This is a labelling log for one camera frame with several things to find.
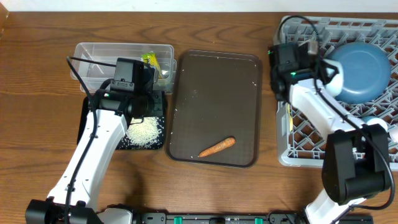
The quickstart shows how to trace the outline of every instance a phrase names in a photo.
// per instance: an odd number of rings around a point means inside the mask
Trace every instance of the clear plastic bin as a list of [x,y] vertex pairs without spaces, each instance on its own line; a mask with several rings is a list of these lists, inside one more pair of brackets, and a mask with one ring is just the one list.
[[[172,93],[177,62],[174,48],[167,44],[125,44],[125,43],[80,43],[76,46],[74,57],[97,62],[116,64],[119,57],[142,60],[141,55],[154,52],[164,79],[158,79],[154,90]],[[115,68],[92,63],[73,61],[73,66],[91,92],[95,92],[108,78],[114,77]],[[71,77],[77,80],[73,72]]]

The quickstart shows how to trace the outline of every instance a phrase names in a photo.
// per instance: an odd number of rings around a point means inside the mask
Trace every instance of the shredded white food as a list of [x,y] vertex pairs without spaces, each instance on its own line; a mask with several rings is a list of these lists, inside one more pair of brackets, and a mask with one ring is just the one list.
[[157,127],[158,120],[158,117],[148,117],[144,118],[144,122],[140,124],[141,119],[132,119],[131,125],[127,130],[127,136],[131,144],[142,148],[150,148],[150,145],[158,143],[157,137],[162,132],[162,129]]

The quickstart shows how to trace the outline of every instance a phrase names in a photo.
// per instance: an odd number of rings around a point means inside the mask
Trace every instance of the blue bowl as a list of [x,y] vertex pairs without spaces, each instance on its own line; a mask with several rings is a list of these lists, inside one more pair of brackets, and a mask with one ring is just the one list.
[[343,90],[336,100],[349,104],[366,103],[376,99],[387,88],[391,65],[379,47],[363,42],[342,45],[328,58],[343,66]]

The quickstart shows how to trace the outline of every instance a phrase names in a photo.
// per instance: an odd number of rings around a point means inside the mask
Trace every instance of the white wall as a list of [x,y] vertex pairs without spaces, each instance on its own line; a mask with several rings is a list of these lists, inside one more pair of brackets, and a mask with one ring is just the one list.
[[398,12],[398,0],[0,0],[8,11]]

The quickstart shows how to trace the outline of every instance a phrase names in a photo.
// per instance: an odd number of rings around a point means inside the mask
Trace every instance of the carrot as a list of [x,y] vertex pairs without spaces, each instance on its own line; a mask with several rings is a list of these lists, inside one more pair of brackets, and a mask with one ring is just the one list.
[[232,137],[231,138],[227,138],[224,141],[221,141],[221,142],[217,143],[216,145],[211,146],[210,148],[204,150],[203,152],[201,152],[199,154],[198,157],[205,157],[205,156],[212,155],[212,154],[214,154],[216,152],[220,152],[221,150],[224,150],[224,149],[226,149],[228,147],[233,146],[235,144],[235,142],[236,142],[235,138],[232,138]]

